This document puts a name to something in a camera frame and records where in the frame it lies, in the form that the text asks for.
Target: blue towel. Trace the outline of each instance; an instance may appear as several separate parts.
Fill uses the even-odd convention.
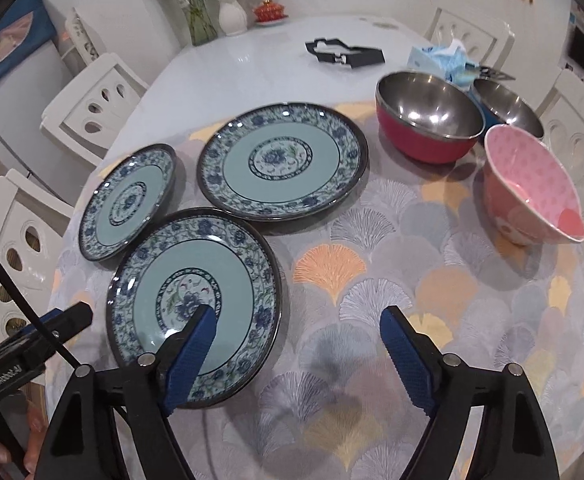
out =
[[[19,18],[32,13],[32,24],[27,37],[8,56],[0,61],[0,78],[56,36],[56,29],[43,6],[43,0],[16,0],[0,21],[0,32]]]

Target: bowl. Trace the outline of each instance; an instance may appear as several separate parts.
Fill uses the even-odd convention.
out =
[[[504,85],[491,79],[475,79],[469,94],[483,110],[486,131],[496,124],[510,124],[543,139],[543,125],[534,110]]]
[[[538,139],[500,124],[488,130],[485,152],[483,199],[506,238],[517,245],[584,241],[576,188]]]
[[[459,160],[483,132],[478,105],[452,83],[421,72],[395,72],[376,86],[376,114],[392,144],[431,164]]]

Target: plate center medallion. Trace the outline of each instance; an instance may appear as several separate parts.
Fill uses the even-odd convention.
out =
[[[164,333],[169,329],[182,330],[201,304],[211,306],[218,318],[221,290],[214,277],[198,267],[177,270],[159,289],[156,320]]]
[[[312,149],[296,137],[272,137],[250,153],[250,171],[264,180],[285,180],[303,173],[312,162]]]
[[[121,191],[110,209],[110,224],[118,226],[130,220],[136,213],[146,197],[147,186],[145,182],[135,182]]]

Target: floral pattern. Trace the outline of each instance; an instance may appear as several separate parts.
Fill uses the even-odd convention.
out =
[[[265,180],[285,180],[303,173],[312,162],[312,148],[295,137],[272,137],[252,150],[250,171]]]
[[[161,286],[156,297],[156,320],[166,333],[182,330],[199,305],[211,306],[218,318],[221,290],[214,277],[198,267],[174,272]]]
[[[243,224],[216,216],[213,210],[182,211],[148,235],[128,255],[114,277],[118,286],[112,287],[108,295],[111,346],[122,362],[130,362],[145,351],[134,325],[136,278],[170,247],[208,237],[214,237],[215,241],[211,243],[221,243],[230,249],[245,265],[254,292],[254,311],[246,337],[233,356],[221,367],[199,375],[195,380],[188,403],[196,402],[197,405],[220,402],[241,388],[259,370],[272,348],[280,318],[280,291],[275,279],[278,269],[268,257],[263,242]],[[133,285],[128,287],[126,284],[131,282]],[[167,331],[184,326],[199,302],[213,306],[218,315],[221,299],[216,279],[202,269],[189,267],[165,280],[156,298],[155,313],[157,319],[163,319],[162,330]]]
[[[110,224],[118,226],[130,220],[136,213],[146,197],[147,186],[145,182],[135,182],[125,188],[114,200],[108,219]]]
[[[79,248],[85,258],[91,261],[109,258],[130,243],[151,220],[152,215],[148,218],[143,218],[131,235],[123,236],[115,244],[105,245],[101,243],[97,236],[97,220],[105,201],[112,193],[118,191],[117,186],[135,171],[146,166],[156,166],[161,170],[163,175],[163,190],[156,197],[153,211],[156,212],[158,207],[163,203],[164,198],[168,195],[169,189],[172,187],[175,159],[174,150],[165,144],[146,146],[122,161],[101,182],[92,194],[83,213],[81,224],[79,225]],[[146,191],[147,187],[143,182],[135,182],[123,191],[120,191],[120,195],[114,201],[111,211],[108,212],[109,222],[114,226],[120,226],[129,221],[141,206],[143,200],[146,199]]]
[[[327,182],[318,182],[316,191],[296,200],[263,203],[236,193],[226,182],[223,171],[224,159],[232,147],[243,137],[272,124],[301,123],[314,126],[330,136],[339,150],[339,166]],[[250,169],[266,176],[290,178],[299,174],[306,158],[301,151],[291,156],[287,150],[293,137],[275,137],[272,150],[259,145],[250,156]],[[313,214],[342,200],[352,190],[368,165],[368,144],[364,135],[347,118],[334,110],[310,104],[270,105],[246,113],[227,123],[205,146],[198,161],[198,181],[205,196],[217,207],[246,219],[291,219]]]

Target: white vase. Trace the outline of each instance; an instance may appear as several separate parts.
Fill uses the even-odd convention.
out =
[[[236,0],[219,0],[218,24],[226,36],[238,36],[248,30],[248,15]]]

